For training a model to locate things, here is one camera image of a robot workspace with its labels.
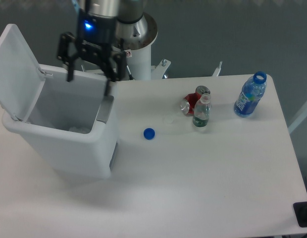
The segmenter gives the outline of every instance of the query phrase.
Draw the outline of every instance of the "open lid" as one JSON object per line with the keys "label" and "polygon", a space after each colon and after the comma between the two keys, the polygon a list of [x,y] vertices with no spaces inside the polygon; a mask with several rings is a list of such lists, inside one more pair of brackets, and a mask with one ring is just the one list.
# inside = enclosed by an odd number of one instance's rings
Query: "open lid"
{"label": "open lid", "polygon": [[0,37],[0,104],[14,120],[27,121],[45,76],[26,40],[14,24]]}

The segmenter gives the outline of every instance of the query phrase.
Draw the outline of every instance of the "bottle cap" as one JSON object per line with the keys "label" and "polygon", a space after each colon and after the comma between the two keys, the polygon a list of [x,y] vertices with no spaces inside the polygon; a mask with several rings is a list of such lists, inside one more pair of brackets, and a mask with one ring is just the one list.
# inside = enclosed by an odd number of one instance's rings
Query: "bottle cap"
{"label": "bottle cap", "polygon": [[257,73],[254,74],[254,82],[256,84],[263,84],[266,80],[267,80],[266,73],[258,71]]}
{"label": "bottle cap", "polygon": [[152,128],[147,128],[144,130],[144,138],[147,140],[152,140],[154,138],[155,131]]}
{"label": "bottle cap", "polygon": [[208,104],[211,102],[211,95],[209,93],[203,93],[200,98],[201,103]]}

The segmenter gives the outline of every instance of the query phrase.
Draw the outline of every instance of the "bottle label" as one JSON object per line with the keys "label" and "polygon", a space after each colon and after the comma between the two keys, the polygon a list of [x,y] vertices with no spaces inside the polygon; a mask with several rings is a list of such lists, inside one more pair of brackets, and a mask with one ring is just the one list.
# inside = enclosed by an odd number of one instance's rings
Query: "bottle label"
{"label": "bottle label", "polygon": [[255,96],[253,94],[244,94],[244,92],[241,92],[235,103],[235,109],[240,114],[248,115],[254,111],[258,102],[259,100],[255,100]]}

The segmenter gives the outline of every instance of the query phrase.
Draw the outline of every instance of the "black cable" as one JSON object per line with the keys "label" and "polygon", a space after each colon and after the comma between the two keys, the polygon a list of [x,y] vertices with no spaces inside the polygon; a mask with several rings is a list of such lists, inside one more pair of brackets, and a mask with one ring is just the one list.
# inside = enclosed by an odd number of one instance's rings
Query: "black cable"
{"label": "black cable", "polygon": [[307,233],[304,236],[302,236],[301,238],[306,238],[306,237],[307,237]]}

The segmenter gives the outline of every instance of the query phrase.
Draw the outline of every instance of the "plastic bottle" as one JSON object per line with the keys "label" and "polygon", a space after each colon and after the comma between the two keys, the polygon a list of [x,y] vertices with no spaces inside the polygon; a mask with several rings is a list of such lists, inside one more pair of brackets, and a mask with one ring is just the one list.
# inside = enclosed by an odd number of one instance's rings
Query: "plastic bottle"
{"label": "plastic bottle", "polygon": [[211,95],[204,93],[194,107],[193,124],[197,127],[207,125],[211,108]]}
{"label": "plastic bottle", "polygon": [[254,112],[266,90],[266,80],[267,75],[259,71],[246,81],[234,105],[234,111],[238,116],[246,118]]}

